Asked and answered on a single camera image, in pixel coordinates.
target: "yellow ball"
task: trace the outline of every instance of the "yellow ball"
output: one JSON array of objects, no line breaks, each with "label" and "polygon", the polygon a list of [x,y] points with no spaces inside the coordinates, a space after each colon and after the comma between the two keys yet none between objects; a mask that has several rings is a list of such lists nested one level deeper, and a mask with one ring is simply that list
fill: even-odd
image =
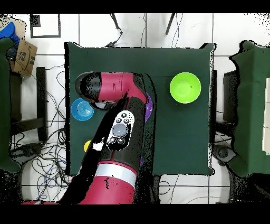
[{"label": "yellow ball", "polygon": [[85,144],[84,144],[84,151],[87,152],[87,149],[88,149],[88,146],[90,144],[91,140],[87,141]]}]

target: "blue bowl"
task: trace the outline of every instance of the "blue bowl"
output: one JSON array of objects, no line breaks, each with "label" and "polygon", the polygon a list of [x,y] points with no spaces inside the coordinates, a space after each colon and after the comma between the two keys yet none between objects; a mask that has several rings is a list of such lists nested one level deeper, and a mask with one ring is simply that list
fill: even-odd
[{"label": "blue bowl", "polygon": [[71,114],[76,120],[84,122],[93,116],[94,109],[90,106],[88,101],[79,98],[72,103]]}]

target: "blue object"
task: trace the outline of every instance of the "blue object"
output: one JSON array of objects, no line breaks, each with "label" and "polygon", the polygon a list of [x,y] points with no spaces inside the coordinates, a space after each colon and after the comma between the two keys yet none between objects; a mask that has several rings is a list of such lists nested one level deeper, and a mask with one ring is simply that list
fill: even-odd
[{"label": "blue object", "polygon": [[72,103],[71,114],[76,120],[84,122],[93,116],[94,109],[90,106],[88,101],[79,98]]},{"label": "blue object", "polygon": [[20,42],[19,37],[15,33],[15,25],[13,22],[10,22],[5,28],[0,31],[0,39],[10,38],[17,46]]}]

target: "cardboard box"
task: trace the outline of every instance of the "cardboard box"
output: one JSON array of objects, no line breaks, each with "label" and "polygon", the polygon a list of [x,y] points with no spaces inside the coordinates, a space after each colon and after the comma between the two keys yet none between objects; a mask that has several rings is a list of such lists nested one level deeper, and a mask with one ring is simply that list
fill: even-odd
[{"label": "cardboard box", "polygon": [[20,40],[16,61],[9,61],[13,72],[31,76],[37,47],[27,41]]},{"label": "cardboard box", "polygon": [[11,70],[22,75],[31,76],[37,47],[24,40],[26,24],[21,20],[3,16],[0,19],[0,30],[2,30],[9,22],[14,23],[15,33],[20,39],[16,60],[9,61]]}]

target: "purple bowl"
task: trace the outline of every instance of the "purple bowl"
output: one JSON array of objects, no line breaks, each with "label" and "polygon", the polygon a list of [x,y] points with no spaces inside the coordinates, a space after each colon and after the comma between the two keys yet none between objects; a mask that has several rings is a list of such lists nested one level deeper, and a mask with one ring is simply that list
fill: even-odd
[{"label": "purple bowl", "polygon": [[148,120],[148,118],[150,117],[151,113],[152,113],[152,109],[153,109],[153,103],[152,100],[150,98],[150,96],[148,95],[148,93],[146,93],[147,98],[148,98],[148,102],[146,104],[146,115],[145,115],[145,122]]}]

